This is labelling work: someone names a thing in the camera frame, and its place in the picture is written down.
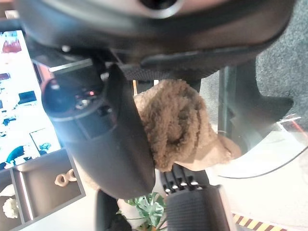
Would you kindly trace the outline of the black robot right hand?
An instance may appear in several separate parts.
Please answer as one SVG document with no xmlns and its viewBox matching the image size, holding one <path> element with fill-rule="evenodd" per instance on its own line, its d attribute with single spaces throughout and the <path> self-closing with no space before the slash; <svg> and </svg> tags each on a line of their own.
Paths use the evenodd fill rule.
<svg viewBox="0 0 308 231">
<path fill-rule="evenodd" d="M 293 0 L 16 0 L 33 61 L 51 77 L 42 105 L 99 186 L 96 229 L 128 231 L 118 199 L 167 194 L 170 231 L 233 231 L 205 169 L 248 152 L 291 109 L 260 94 L 256 56 Z"/>
</svg>

